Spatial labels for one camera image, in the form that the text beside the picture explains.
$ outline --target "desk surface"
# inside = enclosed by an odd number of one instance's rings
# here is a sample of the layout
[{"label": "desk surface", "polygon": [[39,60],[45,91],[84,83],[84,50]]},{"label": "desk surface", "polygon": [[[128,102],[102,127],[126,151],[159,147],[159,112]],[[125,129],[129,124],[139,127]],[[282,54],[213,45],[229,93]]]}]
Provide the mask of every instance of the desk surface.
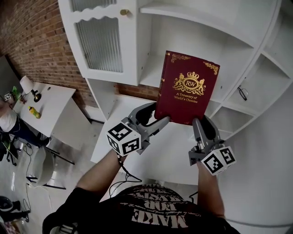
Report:
[{"label": "desk surface", "polygon": [[[45,136],[50,137],[60,114],[74,94],[75,89],[38,82],[34,83],[33,89],[42,94],[40,101],[34,102],[33,95],[30,92],[25,96],[26,104],[23,105],[20,101],[17,101],[13,109],[23,121]],[[40,119],[29,112],[29,106],[33,106],[41,113]]]},{"label": "desk surface", "polygon": [[[149,102],[118,96],[110,118],[99,135],[91,161],[99,162],[111,150],[106,131],[128,116],[134,108]],[[190,139],[192,133],[191,126],[170,122],[157,135],[150,137],[151,145],[141,155],[133,152],[127,156],[126,169],[141,178],[197,185],[198,169],[196,165],[190,166],[188,157],[188,151],[195,146],[195,140]]]}]

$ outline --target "white marker cube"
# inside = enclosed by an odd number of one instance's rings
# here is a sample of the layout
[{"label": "white marker cube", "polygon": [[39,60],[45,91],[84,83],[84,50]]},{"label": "white marker cube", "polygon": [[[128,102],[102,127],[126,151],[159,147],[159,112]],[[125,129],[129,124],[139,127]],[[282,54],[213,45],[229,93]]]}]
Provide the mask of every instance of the white marker cube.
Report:
[{"label": "white marker cube", "polygon": [[109,145],[121,156],[141,149],[141,135],[123,122],[106,132]]},{"label": "white marker cube", "polygon": [[230,165],[236,163],[230,146],[215,149],[201,160],[202,164],[214,176],[225,171]]}]

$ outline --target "floor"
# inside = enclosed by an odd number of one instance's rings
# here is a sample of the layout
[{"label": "floor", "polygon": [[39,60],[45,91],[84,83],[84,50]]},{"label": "floor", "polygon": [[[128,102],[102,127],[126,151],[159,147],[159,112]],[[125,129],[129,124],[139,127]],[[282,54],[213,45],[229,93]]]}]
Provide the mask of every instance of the floor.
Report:
[{"label": "floor", "polygon": [[[68,160],[75,162],[75,165],[71,165],[61,159],[56,159],[55,171],[50,182],[51,185],[64,186],[66,190],[59,190],[53,188],[37,187],[34,188],[31,185],[27,185],[26,171],[29,165],[30,157],[24,152],[24,144],[17,142],[18,146],[22,148],[19,156],[19,160],[16,161],[17,166],[14,167],[11,163],[6,161],[6,157],[0,162],[0,196],[6,196],[12,201],[23,199],[27,200],[29,197],[31,205],[31,214],[29,215],[30,222],[19,222],[20,229],[24,234],[40,234],[42,233],[42,222],[52,212],[56,211],[67,199],[69,194],[75,188],[77,182],[86,173],[94,163],[90,161],[94,147],[96,145],[99,133],[103,125],[97,122],[92,123],[92,127],[88,133],[87,139],[81,149],[81,151],[75,150],[70,146],[67,146],[57,139],[53,139],[50,148],[60,152],[60,155]],[[32,163],[30,164],[27,174],[30,175],[33,167],[33,159],[38,152],[38,149],[33,147],[27,149],[27,152],[32,154]],[[120,181],[125,175],[119,173],[115,180]],[[154,181],[143,179],[143,183],[153,183]],[[197,186],[193,185],[180,185],[174,183],[161,182],[165,187],[169,187],[175,190],[183,198],[190,200],[188,196],[197,191]],[[116,194],[131,186],[131,184],[124,185],[116,191]],[[107,193],[102,200],[108,199]]]}]

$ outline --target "white lamp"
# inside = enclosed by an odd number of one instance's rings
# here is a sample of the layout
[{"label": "white lamp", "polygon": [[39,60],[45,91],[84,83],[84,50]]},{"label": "white lamp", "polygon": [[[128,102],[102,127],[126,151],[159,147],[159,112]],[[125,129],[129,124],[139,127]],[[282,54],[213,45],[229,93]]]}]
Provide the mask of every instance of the white lamp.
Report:
[{"label": "white lamp", "polygon": [[25,75],[20,80],[20,85],[22,86],[22,89],[25,94],[28,94],[33,89],[33,83],[29,80],[29,78]]},{"label": "white lamp", "polygon": [[22,86],[22,89],[25,94],[32,92],[35,102],[38,102],[41,99],[42,95],[40,93],[37,94],[37,90],[33,90],[33,83],[29,80],[29,78],[26,75],[22,77],[22,79],[20,80],[20,85]]}]

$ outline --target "book spine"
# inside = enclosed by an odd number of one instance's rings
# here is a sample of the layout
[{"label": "book spine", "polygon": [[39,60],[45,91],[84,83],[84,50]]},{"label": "book spine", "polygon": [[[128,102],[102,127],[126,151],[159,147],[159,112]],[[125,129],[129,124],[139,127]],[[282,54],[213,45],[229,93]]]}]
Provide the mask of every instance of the book spine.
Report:
[{"label": "book spine", "polygon": [[159,101],[160,101],[160,98],[161,98],[161,90],[162,90],[163,83],[165,81],[165,69],[166,69],[166,64],[167,64],[167,61],[169,59],[169,56],[170,56],[170,52],[166,51],[163,70],[162,70],[162,76],[161,76],[161,82],[160,82],[160,87],[159,87],[159,93],[158,93],[158,96],[157,96],[157,106],[159,105]]}]

